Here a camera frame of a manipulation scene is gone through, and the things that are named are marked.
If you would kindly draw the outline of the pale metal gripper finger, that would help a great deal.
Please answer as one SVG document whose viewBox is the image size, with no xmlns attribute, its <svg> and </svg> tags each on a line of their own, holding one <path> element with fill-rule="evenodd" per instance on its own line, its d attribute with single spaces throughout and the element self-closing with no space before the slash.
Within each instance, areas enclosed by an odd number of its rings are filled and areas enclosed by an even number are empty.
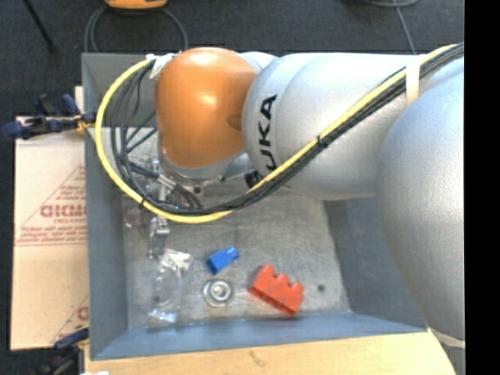
<svg viewBox="0 0 500 375">
<path fill-rule="evenodd" d="M 148 229 L 148 257 L 156 259 L 163 255 L 166 239 L 170 235 L 170 225 L 167 218 L 153 216 Z"/>
</svg>

